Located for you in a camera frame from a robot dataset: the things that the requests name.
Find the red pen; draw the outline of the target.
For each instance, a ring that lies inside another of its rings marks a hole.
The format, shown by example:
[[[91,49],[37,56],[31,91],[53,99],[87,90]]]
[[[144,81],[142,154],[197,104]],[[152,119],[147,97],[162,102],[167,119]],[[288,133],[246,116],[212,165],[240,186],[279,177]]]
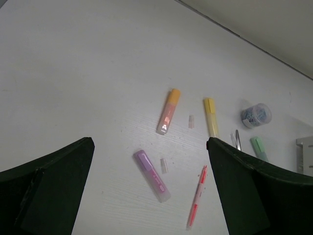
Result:
[[[196,217],[196,214],[197,214],[197,210],[199,208],[201,195],[202,195],[203,190],[204,190],[204,183],[205,183],[205,180],[206,180],[206,175],[207,175],[207,165],[205,165],[203,167],[201,175],[200,175],[199,183],[198,183],[198,186],[197,186],[197,190],[196,190],[196,193],[195,193],[193,204],[192,204],[192,207],[191,207],[191,210],[190,210],[190,214],[189,214],[189,217],[188,217],[188,222],[187,222],[187,225],[186,225],[186,229],[187,230],[190,230],[192,228],[193,224],[194,224],[195,217]]]

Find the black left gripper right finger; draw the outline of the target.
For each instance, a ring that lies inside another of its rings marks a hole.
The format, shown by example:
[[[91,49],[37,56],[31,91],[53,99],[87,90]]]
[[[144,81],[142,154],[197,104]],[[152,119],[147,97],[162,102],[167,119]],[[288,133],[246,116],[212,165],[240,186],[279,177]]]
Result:
[[[313,178],[237,150],[206,143],[229,234],[311,235]]]

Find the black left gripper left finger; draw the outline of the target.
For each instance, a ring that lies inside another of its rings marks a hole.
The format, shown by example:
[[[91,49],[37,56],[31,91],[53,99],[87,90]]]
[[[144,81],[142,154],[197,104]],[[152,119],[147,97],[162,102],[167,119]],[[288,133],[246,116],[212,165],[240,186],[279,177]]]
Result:
[[[0,173],[2,235],[70,235],[94,154],[84,137]]]

